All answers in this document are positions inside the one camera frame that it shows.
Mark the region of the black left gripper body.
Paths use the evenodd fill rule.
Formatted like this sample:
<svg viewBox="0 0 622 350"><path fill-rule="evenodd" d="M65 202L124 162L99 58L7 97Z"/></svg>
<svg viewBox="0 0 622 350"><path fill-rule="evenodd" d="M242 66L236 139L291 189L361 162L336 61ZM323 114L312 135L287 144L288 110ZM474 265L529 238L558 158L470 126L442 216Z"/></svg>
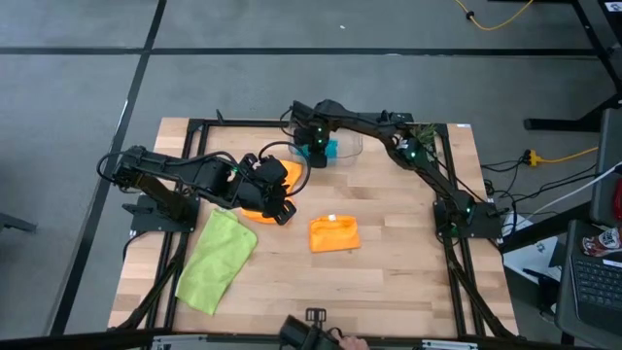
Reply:
<svg viewBox="0 0 622 350"><path fill-rule="evenodd" d="M287 212L287 170L280 160L245 155L239 163L239 174L243 180L237 198L243 209L261 212L264 217L280 217Z"/></svg>

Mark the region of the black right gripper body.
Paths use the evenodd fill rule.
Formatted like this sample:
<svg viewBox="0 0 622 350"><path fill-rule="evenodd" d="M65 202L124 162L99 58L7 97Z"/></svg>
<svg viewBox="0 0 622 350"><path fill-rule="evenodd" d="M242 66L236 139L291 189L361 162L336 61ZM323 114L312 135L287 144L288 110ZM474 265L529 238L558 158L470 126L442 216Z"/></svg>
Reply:
<svg viewBox="0 0 622 350"><path fill-rule="evenodd" d="M330 129L325 122L311 122L300 128L300 137L303 145L314 154L324 154L328 146Z"/></svg>

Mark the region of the teal microfiber towel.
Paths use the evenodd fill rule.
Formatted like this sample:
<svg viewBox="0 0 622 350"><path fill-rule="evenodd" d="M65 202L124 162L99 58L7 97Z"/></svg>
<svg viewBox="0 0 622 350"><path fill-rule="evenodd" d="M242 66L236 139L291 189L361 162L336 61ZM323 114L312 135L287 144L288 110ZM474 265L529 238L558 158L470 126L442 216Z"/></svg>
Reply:
<svg viewBox="0 0 622 350"><path fill-rule="evenodd" d="M338 142L336 140L333 139L328 139L327 141L324 141L322 143L323 148L320 148L320 154L324 155L327 157L327 159L335 159L338 156ZM310 155L309 152L309 145L308 144L304 144L304 145L300 145L300 148L302 149L303 153L307 156Z"/></svg>

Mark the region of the orange microfiber towel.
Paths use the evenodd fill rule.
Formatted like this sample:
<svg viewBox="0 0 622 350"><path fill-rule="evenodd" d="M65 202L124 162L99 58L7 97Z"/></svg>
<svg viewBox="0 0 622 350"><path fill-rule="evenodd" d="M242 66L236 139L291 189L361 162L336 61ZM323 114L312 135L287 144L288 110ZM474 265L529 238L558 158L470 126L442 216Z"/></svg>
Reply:
<svg viewBox="0 0 622 350"><path fill-rule="evenodd" d="M286 191L287 193L291 193L294 190L294 185L297 183L300 176L302 175L303 166L301 163L290 161L290 160L280 159L280 162L287 170L287 175L285 177ZM242 209L241 214L245 218L251 221L257 222L257 223L270 224L270 225L277 224L274 218L265 218L263 217L261 212L258 212L258 211L250 211L250 210Z"/></svg>
<svg viewBox="0 0 622 350"><path fill-rule="evenodd" d="M309 248L312 253L359 249L361 238L355 217L330 214L309 223Z"/></svg>

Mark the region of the lime green microfiber towel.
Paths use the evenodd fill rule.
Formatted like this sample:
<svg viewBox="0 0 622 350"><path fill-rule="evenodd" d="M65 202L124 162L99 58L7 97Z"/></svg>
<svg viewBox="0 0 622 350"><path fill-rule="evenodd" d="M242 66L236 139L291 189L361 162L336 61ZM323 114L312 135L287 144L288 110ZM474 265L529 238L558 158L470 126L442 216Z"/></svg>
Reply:
<svg viewBox="0 0 622 350"><path fill-rule="evenodd" d="M213 316L229 285L258 245L235 214L214 209L182 270L175 296Z"/></svg>

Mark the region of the clear plastic bin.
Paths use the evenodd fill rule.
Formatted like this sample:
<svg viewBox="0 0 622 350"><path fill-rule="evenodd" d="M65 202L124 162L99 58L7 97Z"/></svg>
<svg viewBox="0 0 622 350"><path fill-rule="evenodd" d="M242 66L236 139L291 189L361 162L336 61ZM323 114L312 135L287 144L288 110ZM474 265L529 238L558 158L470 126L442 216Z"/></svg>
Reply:
<svg viewBox="0 0 622 350"><path fill-rule="evenodd" d="M289 125L284 129L284 133L289 136L291 142L300 148L300 145L303 145L300 137L300 128L312 122L326 123L330 129L329 139L333 139L338 142L338 156L335 159L328 159L328 165L334 165L337 163L352 163L354 158L356 158L363 151L363 140L358 133L346 128L337 128L322 118L313 117L310 120L305 120L302 118L291 117ZM302 149L301 152L294 149L294 152L299 155L304 155Z"/></svg>

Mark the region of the small potted succulent plant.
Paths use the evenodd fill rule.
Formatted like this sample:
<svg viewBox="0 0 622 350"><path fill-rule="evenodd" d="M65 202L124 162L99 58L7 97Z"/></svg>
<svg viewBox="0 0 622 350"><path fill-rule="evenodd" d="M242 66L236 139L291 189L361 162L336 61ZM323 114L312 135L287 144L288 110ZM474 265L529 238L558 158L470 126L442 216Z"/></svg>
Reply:
<svg viewBox="0 0 622 350"><path fill-rule="evenodd" d="M436 156L436 127L434 123L416 123L411 126L411 133L430 157Z"/></svg>

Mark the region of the person's hand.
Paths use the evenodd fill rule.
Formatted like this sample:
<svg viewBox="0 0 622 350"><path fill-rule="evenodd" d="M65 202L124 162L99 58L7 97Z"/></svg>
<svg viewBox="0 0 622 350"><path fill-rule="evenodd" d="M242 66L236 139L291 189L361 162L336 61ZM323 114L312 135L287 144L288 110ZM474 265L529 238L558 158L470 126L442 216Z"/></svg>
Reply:
<svg viewBox="0 0 622 350"><path fill-rule="evenodd" d="M367 342L355 336L336 335L338 345L342 350L370 350Z"/></svg>

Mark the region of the white box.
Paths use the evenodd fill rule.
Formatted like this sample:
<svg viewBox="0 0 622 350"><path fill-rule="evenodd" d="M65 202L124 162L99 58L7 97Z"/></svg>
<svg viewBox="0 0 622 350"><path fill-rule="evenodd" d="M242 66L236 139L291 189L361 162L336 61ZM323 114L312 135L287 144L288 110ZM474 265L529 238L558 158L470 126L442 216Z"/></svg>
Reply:
<svg viewBox="0 0 622 350"><path fill-rule="evenodd" d="M557 243L558 237L554 236L509 253L503 253L503 265L537 285L540 275L560 282L562 269L558 265L550 265Z"/></svg>

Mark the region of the black chair base leg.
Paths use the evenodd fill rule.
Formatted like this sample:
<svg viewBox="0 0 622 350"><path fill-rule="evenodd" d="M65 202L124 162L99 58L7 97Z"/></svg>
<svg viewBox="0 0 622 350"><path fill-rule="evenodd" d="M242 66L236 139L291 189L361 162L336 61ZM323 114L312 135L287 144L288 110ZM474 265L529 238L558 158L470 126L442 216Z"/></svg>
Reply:
<svg viewBox="0 0 622 350"><path fill-rule="evenodd" d="M34 232L36 227L36 224L29 223L8 214L0 213L0 232L2 232L5 228L14 228L25 232Z"/></svg>

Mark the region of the dark grey panel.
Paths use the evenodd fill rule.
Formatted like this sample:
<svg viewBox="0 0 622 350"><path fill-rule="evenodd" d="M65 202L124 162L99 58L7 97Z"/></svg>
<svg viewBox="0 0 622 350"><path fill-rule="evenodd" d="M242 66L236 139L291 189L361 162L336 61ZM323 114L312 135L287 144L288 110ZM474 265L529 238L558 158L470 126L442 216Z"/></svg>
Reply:
<svg viewBox="0 0 622 350"><path fill-rule="evenodd" d="M607 109L602 118L597 172L604 174L609 169L613 171L593 186L590 217L596 223L616 227L622 224L612 212L615 185L622 178L622 108Z"/></svg>

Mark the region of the dark grey side desk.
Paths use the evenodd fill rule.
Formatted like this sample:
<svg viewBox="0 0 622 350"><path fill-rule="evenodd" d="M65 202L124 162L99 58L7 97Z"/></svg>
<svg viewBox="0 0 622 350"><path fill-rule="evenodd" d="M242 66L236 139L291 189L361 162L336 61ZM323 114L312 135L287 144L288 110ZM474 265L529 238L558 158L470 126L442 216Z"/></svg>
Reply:
<svg viewBox="0 0 622 350"><path fill-rule="evenodd" d="M622 311L596 305L579 305L572 283L571 259L589 257L581 251L582 238L599 235L605 230L582 221L569 223L555 324L564 333L596 347L622 350ZM622 263L622 252L590 258Z"/></svg>

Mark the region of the brown snack packet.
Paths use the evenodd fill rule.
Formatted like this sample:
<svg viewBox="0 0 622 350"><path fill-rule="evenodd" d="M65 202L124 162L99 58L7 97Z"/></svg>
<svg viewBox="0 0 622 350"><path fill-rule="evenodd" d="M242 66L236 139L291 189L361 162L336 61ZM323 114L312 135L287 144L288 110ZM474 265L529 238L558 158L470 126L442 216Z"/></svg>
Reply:
<svg viewBox="0 0 622 350"><path fill-rule="evenodd" d="M607 229L596 236L583 237L581 251L586 256L596 258L622 252L622 227Z"/></svg>

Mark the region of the red object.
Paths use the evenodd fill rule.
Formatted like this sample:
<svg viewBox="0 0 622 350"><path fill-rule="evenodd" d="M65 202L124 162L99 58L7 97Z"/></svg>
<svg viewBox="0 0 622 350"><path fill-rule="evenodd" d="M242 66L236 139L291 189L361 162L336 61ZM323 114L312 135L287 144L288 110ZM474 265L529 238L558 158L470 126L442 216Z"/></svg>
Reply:
<svg viewBox="0 0 622 350"><path fill-rule="evenodd" d="M616 221L622 222L622 178L618 179L612 199L612 212Z"/></svg>

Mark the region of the black keyboard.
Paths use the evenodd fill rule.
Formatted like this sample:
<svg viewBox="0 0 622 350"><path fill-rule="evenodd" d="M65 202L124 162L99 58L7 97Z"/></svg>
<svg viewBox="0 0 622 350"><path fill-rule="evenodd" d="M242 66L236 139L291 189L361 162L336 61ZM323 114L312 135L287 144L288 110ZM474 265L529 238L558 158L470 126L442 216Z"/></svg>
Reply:
<svg viewBox="0 0 622 350"><path fill-rule="evenodd" d="M572 258L571 275L579 305L622 311L622 262Z"/></svg>

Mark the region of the black metal table frame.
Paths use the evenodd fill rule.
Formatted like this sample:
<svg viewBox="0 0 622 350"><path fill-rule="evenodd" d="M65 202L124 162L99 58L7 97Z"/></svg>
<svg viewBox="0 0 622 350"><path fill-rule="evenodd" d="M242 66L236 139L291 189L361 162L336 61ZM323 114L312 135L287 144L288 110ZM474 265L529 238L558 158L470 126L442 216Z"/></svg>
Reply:
<svg viewBox="0 0 622 350"><path fill-rule="evenodd" d="M190 155L224 150L236 158L264 145L287 140L272 121L211 122L192 133ZM327 310L326 328L386 337L455 337L456 316L465 333L475 330L464 290L463 314L454 311L455 279L450 282L444 247L437 240L432 203L435 193L413 171L396 165L377 140L363 136L363 152L344 163L314 169L305 189L294 196L297 213L285 226L238 221L259 243L226 290L215 315L177 301L170 281L153 321L178 332L276 334L288 315L304 319L306 308ZM311 220L330 214L357 219L360 249L312 253ZM158 274L165 233L133 241L121 271L109 327L125 321ZM503 325L518 333L501 255L487 240L469 239L471 268L479 293Z"/></svg>

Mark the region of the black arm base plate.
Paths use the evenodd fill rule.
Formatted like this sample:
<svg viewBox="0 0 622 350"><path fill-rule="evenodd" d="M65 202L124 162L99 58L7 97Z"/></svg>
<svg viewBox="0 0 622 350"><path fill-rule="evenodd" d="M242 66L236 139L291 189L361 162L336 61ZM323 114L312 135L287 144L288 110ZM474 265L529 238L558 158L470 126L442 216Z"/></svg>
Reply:
<svg viewBox="0 0 622 350"><path fill-rule="evenodd" d="M453 208L448 200L436 201L433 208L436 234L451 238L499 238L501 215L491 202L473 202Z"/></svg>
<svg viewBox="0 0 622 350"><path fill-rule="evenodd" d="M141 194L135 204L125 203L121 207L133 216L131 230L192 232L196 228L200 199L187 198L186 203L188 213L181 219L172 219L157 206L154 199L145 194Z"/></svg>

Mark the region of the black front rail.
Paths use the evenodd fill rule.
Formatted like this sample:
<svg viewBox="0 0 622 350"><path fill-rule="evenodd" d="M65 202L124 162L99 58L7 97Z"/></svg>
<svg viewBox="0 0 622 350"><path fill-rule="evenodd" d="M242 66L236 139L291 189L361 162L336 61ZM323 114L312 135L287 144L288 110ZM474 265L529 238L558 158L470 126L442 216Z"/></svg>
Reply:
<svg viewBox="0 0 622 350"><path fill-rule="evenodd" d="M567 344L533 342L467 335L458 338L390 338L367 337L370 347L406 347L412 350L605 350ZM286 339L279 335L242 335L227 333L172 333L165 329L91 332L0 340L0 350L126 350L159 347L182 342L270 344L294 350L338 350L336 337L312 334L309 339Z"/></svg>

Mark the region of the black desk leg frame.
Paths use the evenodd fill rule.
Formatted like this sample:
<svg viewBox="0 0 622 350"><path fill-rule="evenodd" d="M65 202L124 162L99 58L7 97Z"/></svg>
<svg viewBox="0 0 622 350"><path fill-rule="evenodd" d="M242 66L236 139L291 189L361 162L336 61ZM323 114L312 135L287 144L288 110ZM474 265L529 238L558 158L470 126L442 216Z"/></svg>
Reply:
<svg viewBox="0 0 622 350"><path fill-rule="evenodd" d="M557 120L557 119L524 119L523 126L527 130L542 131L572 131L572 132L599 132L601 130L602 118L609 110L622 111L622 71L618 72L612 63L612 49L607 49L598 37L596 30L587 17L587 14L579 4L579 0L544 0L545 2L565 2L570 3L576 13L579 22L583 26L584 32L596 53L596 57L604 67L610 77L614 93L611 97L604 100L592 111L576 120ZM604 14L608 26L622 45L622 11L611 12L605 5L606 2L616 2L618 0L596 0L599 9Z"/></svg>

